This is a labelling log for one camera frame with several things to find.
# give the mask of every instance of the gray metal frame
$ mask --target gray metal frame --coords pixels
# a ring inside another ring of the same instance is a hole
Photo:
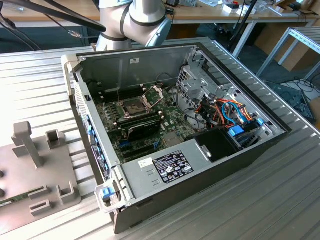
[[[66,236],[68,239],[109,240],[320,238],[319,131],[217,42],[209,38],[191,38],[168,40],[164,45],[194,42],[204,44],[275,111],[293,129],[289,137],[248,168],[128,231],[114,235],[111,218],[100,213],[93,196],[97,184],[77,126],[73,118],[70,119],[70,105],[59,107],[59,104],[68,101],[65,87],[60,90],[64,84],[60,57],[74,52],[89,52],[91,49],[1,55],[1,86],[4,83],[19,83],[11,85],[12,100],[7,99],[1,104],[23,100],[23,108],[28,109],[21,109],[18,113],[37,123],[39,127],[32,130],[34,134],[43,134],[46,127],[58,128],[65,133],[82,198],[78,205],[18,228],[4,235],[4,239],[15,240],[21,236],[24,239]],[[211,73],[218,80],[222,77],[214,70]],[[46,112],[47,117],[37,120],[38,117],[32,115],[37,108],[41,109],[42,114]],[[4,137],[5,131],[2,132],[1,142]]]
[[[279,61],[279,65],[286,60],[286,58],[290,55],[292,50],[297,46],[298,42],[303,43],[310,49],[314,50],[316,53],[320,54],[320,27],[295,27],[295,28],[288,28],[279,42],[276,44],[272,52],[269,54],[268,58],[265,60],[259,71],[256,75],[259,77],[262,72],[268,67],[271,61],[275,58],[280,48],[286,43],[289,36],[294,37],[296,40],[293,44],[289,47],[286,53]],[[305,76],[305,79],[308,79],[318,68],[320,67],[320,62],[318,62],[314,68]]]

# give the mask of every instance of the white sticker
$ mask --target white sticker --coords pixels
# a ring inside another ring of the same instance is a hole
[[[138,64],[140,61],[140,58],[132,58],[130,59],[130,64]]]
[[[0,204],[0,208],[3,206],[9,205],[9,204],[12,204],[12,201],[6,201],[6,202]]]
[[[143,169],[144,167],[147,167],[147,166],[153,164],[152,158],[149,157],[149,158],[143,159],[141,161],[138,161],[138,164],[139,164],[140,168]]]
[[[188,171],[189,169],[191,169],[190,165],[184,168],[185,171]]]

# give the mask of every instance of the white sticker label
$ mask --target white sticker label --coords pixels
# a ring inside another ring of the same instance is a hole
[[[152,158],[149,157],[149,158],[143,159],[141,161],[138,161],[138,164],[139,164],[140,168],[143,169],[144,167],[147,167],[147,166],[153,164]]]
[[[12,201],[7,201],[7,202],[4,202],[4,203],[0,204],[0,208],[4,207],[6,205],[9,205],[9,204],[12,204]]]
[[[138,64],[140,61],[140,58],[132,58],[130,59],[130,64]]]

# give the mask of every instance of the motherboard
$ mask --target motherboard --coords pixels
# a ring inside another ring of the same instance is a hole
[[[110,101],[112,95],[116,101]],[[101,93],[94,99],[121,163],[178,145],[197,132],[197,124],[187,121],[174,98],[172,87],[146,84],[125,94]]]

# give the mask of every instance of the black power cable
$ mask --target black power cable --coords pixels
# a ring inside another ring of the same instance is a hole
[[[15,32],[21,34],[22,36],[24,36],[29,42],[31,42],[33,45],[35,45],[39,50],[41,50],[41,48],[34,42],[32,41],[24,32],[20,31],[17,29],[16,25],[8,18],[4,17],[1,13],[2,9],[4,6],[4,2],[0,1],[0,20],[3,21],[3,23],[0,21],[0,25],[6,29],[8,32],[10,32],[12,35],[14,35],[17,39],[19,39],[21,42],[23,42],[24,44],[26,44],[30,49],[32,49],[33,51],[35,51],[35,49],[29,44],[27,43],[25,40],[23,40],[19,35],[17,35]]]
[[[235,25],[235,27],[234,27],[234,31],[233,31],[233,33],[235,33],[235,31],[236,31],[236,30],[237,30],[237,28],[238,28],[238,25],[239,25],[240,19],[241,19],[241,17],[242,17],[242,13],[244,12],[245,5],[246,5],[246,1],[245,1],[245,0],[243,0],[243,5],[242,5],[241,13],[240,13],[240,16],[239,16],[238,22],[236,23],[236,25]]]
[[[17,34],[15,34],[14,31],[12,31],[10,28],[6,27],[1,21],[0,21],[0,25],[7,30],[8,32],[10,32],[12,35],[14,35],[17,39],[19,39],[21,42],[23,42],[24,44],[26,44],[29,48],[31,48],[33,51],[35,51],[35,49],[29,44],[27,43],[25,40],[23,40],[21,37],[19,37]]]
[[[252,2],[251,2],[251,4],[250,4],[250,7],[249,7],[248,11],[246,12],[246,14],[245,14],[245,16],[244,16],[244,18],[243,18],[240,26],[239,26],[239,27],[237,28],[237,30],[236,30],[235,35],[233,36],[232,39],[230,39],[229,45],[228,45],[228,47],[227,47],[227,50],[228,50],[229,52],[231,51],[231,49],[232,49],[235,41],[237,40],[238,35],[240,34],[240,32],[242,31],[242,29],[244,28],[244,26],[245,26],[245,24],[246,24],[246,21],[248,20],[249,15],[251,14],[252,9],[254,9],[257,1],[258,1],[258,0],[252,0]]]
[[[55,8],[57,8],[57,9],[59,9],[59,10],[65,12],[65,13],[67,13],[67,14],[75,17],[75,18],[79,18],[79,19],[84,20],[84,21],[87,21],[87,22],[89,22],[89,23],[96,24],[96,22],[93,21],[93,20],[91,20],[90,18],[87,18],[87,17],[85,17],[85,16],[82,16],[82,15],[80,15],[79,13],[77,13],[77,12],[75,12],[75,11],[72,11],[71,9],[69,9],[69,8],[67,8],[67,7],[65,7],[65,6],[63,6],[63,5],[55,2],[55,1],[53,1],[53,0],[43,0],[43,1],[46,2],[46,3],[48,3],[48,4],[50,4],[51,6],[53,6],[53,7],[55,7]]]
[[[50,15],[52,17],[56,17],[65,21],[69,21],[71,23],[74,24],[78,24],[93,30],[97,30],[99,32],[105,32],[106,31],[106,27],[104,27],[103,25],[101,25],[100,23],[97,23],[93,20],[90,20],[84,16],[81,16],[79,14],[73,14],[73,15],[69,15],[57,10],[53,10],[51,8],[39,5],[39,4],[35,4],[33,2],[30,1],[25,1],[25,0],[3,0],[3,2],[5,3],[11,3],[11,4],[15,4],[21,7],[25,7],[27,9],[42,13],[42,14],[46,14],[46,15]],[[64,10],[67,10],[69,13],[73,12],[70,9],[63,7]]]

